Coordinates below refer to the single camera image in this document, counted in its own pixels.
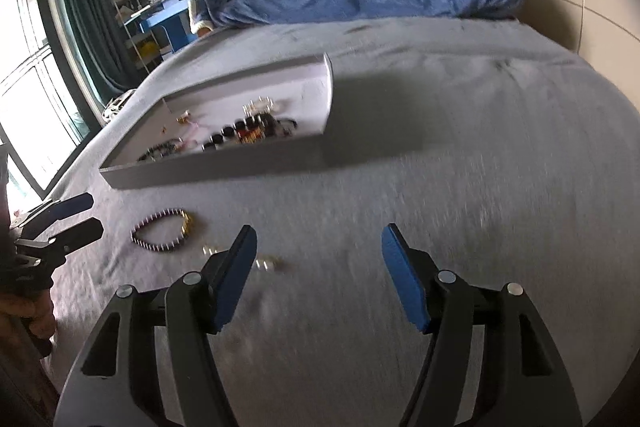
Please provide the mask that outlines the left hand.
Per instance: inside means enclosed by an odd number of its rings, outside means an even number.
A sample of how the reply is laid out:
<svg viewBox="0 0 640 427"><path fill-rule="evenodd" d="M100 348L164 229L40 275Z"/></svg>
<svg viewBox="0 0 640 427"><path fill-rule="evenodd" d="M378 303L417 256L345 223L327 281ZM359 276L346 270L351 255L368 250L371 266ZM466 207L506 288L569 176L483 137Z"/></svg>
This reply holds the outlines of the left hand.
<svg viewBox="0 0 640 427"><path fill-rule="evenodd" d="M1 338L11 339L17 335L21 319L29 319L29 332L39 339L50 339L56 329L54 304L50 291L40 291L36 297L18 297L1 294Z"/></svg>

